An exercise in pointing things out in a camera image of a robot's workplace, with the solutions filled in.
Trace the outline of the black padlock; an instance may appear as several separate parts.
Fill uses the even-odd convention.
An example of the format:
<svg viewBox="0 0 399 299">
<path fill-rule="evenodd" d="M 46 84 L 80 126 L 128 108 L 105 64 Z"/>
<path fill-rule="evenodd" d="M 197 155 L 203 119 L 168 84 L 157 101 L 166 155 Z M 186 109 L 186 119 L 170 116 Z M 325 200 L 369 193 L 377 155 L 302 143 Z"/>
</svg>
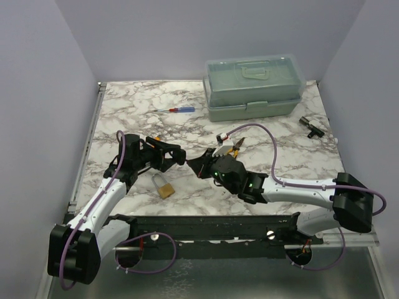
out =
<svg viewBox="0 0 399 299">
<path fill-rule="evenodd" d="M 186 163 L 186 151 L 183 149 L 176 149 L 172 154 L 173 160 L 176 164 L 182 166 Z"/>
</svg>

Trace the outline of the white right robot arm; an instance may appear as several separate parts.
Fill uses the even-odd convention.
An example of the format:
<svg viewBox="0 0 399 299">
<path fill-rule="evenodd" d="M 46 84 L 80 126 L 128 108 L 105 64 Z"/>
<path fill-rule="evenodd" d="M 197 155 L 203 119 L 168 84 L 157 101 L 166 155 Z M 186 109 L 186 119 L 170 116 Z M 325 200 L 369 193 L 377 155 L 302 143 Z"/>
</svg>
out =
<svg viewBox="0 0 399 299">
<path fill-rule="evenodd" d="M 287 238 L 294 244 L 339 227 L 357 233 L 369 233 L 372 229 L 373 195 L 347 173 L 320 181 L 283 180 L 248 171 L 228 154 L 213 156 L 212 149 L 187 164 L 198 178 L 214 179 L 249 204 L 293 202 L 316 206 L 313 211 L 299 213 L 296 223 L 287 228 Z"/>
</svg>

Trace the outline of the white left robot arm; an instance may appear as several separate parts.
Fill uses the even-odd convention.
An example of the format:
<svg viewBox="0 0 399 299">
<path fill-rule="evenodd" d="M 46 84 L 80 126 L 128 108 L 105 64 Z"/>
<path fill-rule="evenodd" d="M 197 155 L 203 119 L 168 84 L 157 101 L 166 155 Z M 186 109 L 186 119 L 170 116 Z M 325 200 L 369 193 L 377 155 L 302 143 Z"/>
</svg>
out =
<svg viewBox="0 0 399 299">
<path fill-rule="evenodd" d="M 103 181 L 89 203 L 66 225 L 55 225 L 50 233 L 47 272 L 58 277 L 63 290 L 77 282 L 90 283 L 97 274 L 100 251 L 97 235 L 112 209 L 125 197 L 139 172 L 151 167 L 165 172 L 185 163 L 186 153 L 178 145 L 138 135 L 116 133 L 118 155 L 104 172 Z"/>
</svg>

